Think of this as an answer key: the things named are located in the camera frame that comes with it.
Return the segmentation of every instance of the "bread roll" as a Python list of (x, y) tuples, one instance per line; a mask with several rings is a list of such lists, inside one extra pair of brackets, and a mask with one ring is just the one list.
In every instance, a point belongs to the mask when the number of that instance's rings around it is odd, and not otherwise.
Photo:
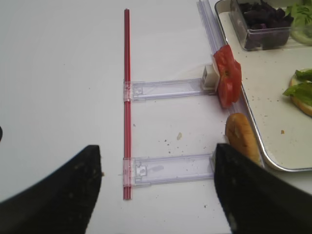
[(244, 114), (236, 113), (228, 117), (225, 125), (225, 135), (232, 147), (261, 166), (254, 132)]

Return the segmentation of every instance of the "food ingredient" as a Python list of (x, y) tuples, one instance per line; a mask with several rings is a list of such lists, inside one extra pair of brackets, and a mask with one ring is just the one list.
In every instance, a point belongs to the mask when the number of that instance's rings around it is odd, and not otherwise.
[(289, 38), (288, 30), (270, 31), (273, 28), (290, 27), (293, 17), (281, 8), (277, 10), (261, 0), (261, 3), (242, 3), (239, 5), (248, 29), (245, 49), (257, 47), (271, 49), (286, 44)]
[(312, 45), (312, 1), (305, 0), (303, 4), (295, 3), (288, 6), (286, 13), (294, 18), (291, 30), (292, 38), (302, 44)]
[(311, 74), (312, 70), (296, 71), (290, 81), (289, 88), (283, 93), (285, 96), (290, 96), (293, 103), (309, 116), (312, 116)]
[(225, 135), (233, 148), (256, 164), (261, 165), (254, 132), (244, 114), (235, 113), (228, 117), (225, 125)]
[(232, 102), (237, 102), (241, 93), (242, 72), (240, 64), (234, 59), (231, 47), (223, 46), (214, 54), (220, 81), (218, 96), (223, 108), (228, 108)]

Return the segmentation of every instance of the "tomato slice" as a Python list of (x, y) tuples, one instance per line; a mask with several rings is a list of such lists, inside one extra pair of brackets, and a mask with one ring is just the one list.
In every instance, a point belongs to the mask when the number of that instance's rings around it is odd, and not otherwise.
[(229, 78), (223, 76), (220, 78), (218, 86), (218, 95), (223, 108), (229, 108), (233, 99), (233, 85)]
[(241, 93), (242, 74), (240, 64), (234, 59), (231, 47), (223, 46), (214, 55), (221, 76), (232, 82), (232, 102), (237, 102)]

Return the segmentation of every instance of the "bun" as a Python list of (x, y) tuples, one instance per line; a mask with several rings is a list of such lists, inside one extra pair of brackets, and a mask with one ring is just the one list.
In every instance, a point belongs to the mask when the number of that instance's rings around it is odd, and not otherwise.
[[(297, 76), (293, 75), (292, 79), (289, 83), (289, 87), (299, 84), (300, 81), (297, 80)], [(291, 97), (292, 102), (304, 113), (306, 113), (307, 115), (312, 117), (312, 106), (309, 106), (305, 103), (303, 103), (302, 101), (300, 101), (299, 99), (295, 98), (295, 97)]]
[(248, 119), (242, 113), (231, 114), (225, 125), (229, 143), (241, 154), (261, 166), (258, 145)]

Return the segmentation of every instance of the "transparent plastic rail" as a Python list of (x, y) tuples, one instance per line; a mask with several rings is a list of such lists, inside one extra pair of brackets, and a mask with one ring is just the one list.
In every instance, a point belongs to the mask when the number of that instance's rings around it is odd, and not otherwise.
[(200, 0), (197, 2), (197, 7), (206, 30), (211, 52), (215, 54), (224, 45), (220, 27), (217, 25), (217, 20), (208, 0)]
[(124, 186), (151, 186), (213, 178), (213, 154), (123, 160)]
[(124, 91), (125, 99), (130, 99), (131, 101), (215, 93), (213, 89), (203, 89), (202, 78), (153, 82), (125, 82)]

